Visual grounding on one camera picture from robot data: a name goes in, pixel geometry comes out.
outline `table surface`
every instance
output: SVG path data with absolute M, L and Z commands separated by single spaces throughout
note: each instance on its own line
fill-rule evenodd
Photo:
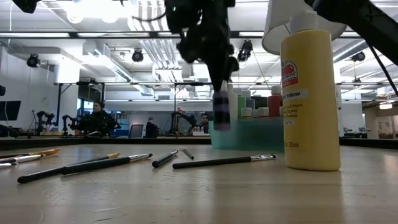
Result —
M 57 156 L 0 170 L 1 223 L 397 223 L 398 151 L 385 149 L 341 147 L 338 172 L 290 169 L 283 155 L 276 161 L 173 170 L 173 162 L 190 161 L 180 152 L 160 169 L 149 159 L 28 184 L 16 181 L 112 152 L 152 152 L 156 159 L 180 147 L 196 161 L 258 154 L 198 145 L 65 146 Z

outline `man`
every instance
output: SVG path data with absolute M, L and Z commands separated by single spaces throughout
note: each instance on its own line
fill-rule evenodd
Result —
M 204 113 L 200 116 L 201 119 L 201 127 L 203 128 L 203 132 L 205 134 L 209 133 L 209 115 Z
M 117 122 L 105 112 L 104 106 L 105 104 L 102 102 L 95 102 L 92 114 L 84 116 L 76 129 L 85 130 L 89 133 L 99 131 L 104 136 L 109 136 Z
M 156 124 L 154 124 L 153 118 L 148 118 L 145 138 L 156 138 L 159 135 L 159 129 Z

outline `lamp shade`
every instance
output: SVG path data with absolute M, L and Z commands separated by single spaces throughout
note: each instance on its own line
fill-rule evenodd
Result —
M 262 47 L 271 54 L 280 55 L 280 43 L 290 35 L 290 17 L 303 11 L 313 11 L 304 0 L 269 0 L 266 28 L 262 38 Z M 330 22 L 318 17 L 318 29 L 327 30 L 331 39 L 339 37 L 347 25 Z

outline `spotlight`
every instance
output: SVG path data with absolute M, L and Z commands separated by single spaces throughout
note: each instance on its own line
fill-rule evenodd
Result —
M 245 40 L 238 53 L 238 61 L 245 62 L 251 56 L 251 51 L 253 50 L 253 45 L 250 40 Z
M 37 3 L 41 0 L 12 0 L 15 5 L 24 13 L 33 13 L 36 10 Z
M 354 62 L 362 62 L 363 60 L 365 60 L 365 54 L 363 52 L 360 52 L 352 56 L 351 60 L 353 60 Z
M 31 54 L 30 57 L 26 61 L 27 66 L 30 68 L 39 68 L 41 61 L 39 59 L 38 54 Z
M 133 62 L 142 62 L 142 60 L 144 59 L 144 56 L 142 55 L 142 50 L 134 49 L 134 53 L 132 54 L 131 59 Z

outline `paint bottle cap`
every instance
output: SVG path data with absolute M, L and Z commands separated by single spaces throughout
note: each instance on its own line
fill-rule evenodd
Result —
M 227 86 L 228 93 L 234 93 L 234 85 L 232 83 L 229 83 Z
M 271 87 L 271 93 L 272 93 L 273 95 L 282 94 L 282 88 L 281 88 L 279 85 L 277 85 L 277 86 L 272 86 L 272 87 Z
M 242 95 L 246 98 L 250 98 L 251 92 L 250 90 L 242 90 Z
M 300 14 L 290 17 L 290 33 L 295 34 L 304 30 L 318 28 L 318 14 L 315 11 L 306 10 Z
M 241 96 L 243 94 L 241 88 L 234 88 L 234 93 L 236 93 L 239 96 Z
M 253 115 L 253 118 L 257 118 L 259 116 L 259 110 L 254 109 L 251 111 L 251 114 Z
M 242 117 L 251 117 L 252 109 L 251 108 L 241 108 L 241 116 Z
M 264 116 L 269 116 L 269 108 L 262 107 L 258 108 L 258 117 L 264 117 Z

